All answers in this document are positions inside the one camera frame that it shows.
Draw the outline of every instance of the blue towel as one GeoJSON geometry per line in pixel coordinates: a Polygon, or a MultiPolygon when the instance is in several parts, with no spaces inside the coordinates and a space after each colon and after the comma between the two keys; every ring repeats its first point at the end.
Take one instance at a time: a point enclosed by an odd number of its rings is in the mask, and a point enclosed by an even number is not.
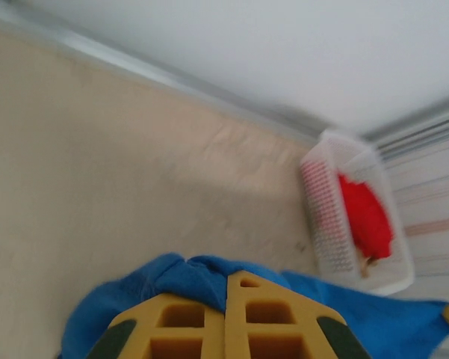
{"type": "Polygon", "coordinates": [[[224,313],[227,277],[245,270],[337,310],[371,357],[428,358],[449,334],[443,301],[401,301],[334,286],[313,277],[201,256],[165,254],[126,277],[95,288],[66,324],[62,359],[82,359],[119,313],[163,292],[200,301],[224,313]]]}

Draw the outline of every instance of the wall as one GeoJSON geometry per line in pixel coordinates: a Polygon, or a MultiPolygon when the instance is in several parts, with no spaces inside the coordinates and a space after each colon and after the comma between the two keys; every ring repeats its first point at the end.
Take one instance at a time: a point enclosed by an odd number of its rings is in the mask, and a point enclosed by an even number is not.
{"type": "MultiPolygon", "coordinates": [[[[449,140],[387,167],[416,274],[415,283],[396,296],[449,301],[449,140]]],[[[449,339],[443,348],[449,349],[449,339]]]]}
{"type": "Polygon", "coordinates": [[[162,253],[312,272],[306,151],[0,31],[0,359],[56,359],[75,305],[162,253]]]}
{"type": "Polygon", "coordinates": [[[299,120],[364,133],[449,97],[449,1],[24,1],[299,120]]]}

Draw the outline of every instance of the transparent plastic basket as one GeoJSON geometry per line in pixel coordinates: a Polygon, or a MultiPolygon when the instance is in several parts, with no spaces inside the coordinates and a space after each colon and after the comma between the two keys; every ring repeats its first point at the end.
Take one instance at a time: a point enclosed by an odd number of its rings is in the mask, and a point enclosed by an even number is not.
{"type": "Polygon", "coordinates": [[[380,295],[407,288],[415,279],[412,257],[384,167],[374,147],[335,130],[326,130],[302,159],[312,242],[324,280],[380,295]],[[366,182],[380,199],[391,222],[391,256],[360,275],[338,172],[353,182],[366,182]]]}

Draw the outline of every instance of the red object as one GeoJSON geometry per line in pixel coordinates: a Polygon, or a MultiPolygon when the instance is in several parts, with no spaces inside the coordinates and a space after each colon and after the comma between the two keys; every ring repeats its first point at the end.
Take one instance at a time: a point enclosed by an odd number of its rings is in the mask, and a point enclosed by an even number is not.
{"type": "Polygon", "coordinates": [[[367,184],[350,182],[343,174],[338,174],[338,181],[356,247],[365,258],[378,260],[390,257],[393,232],[375,194],[367,184]]]}

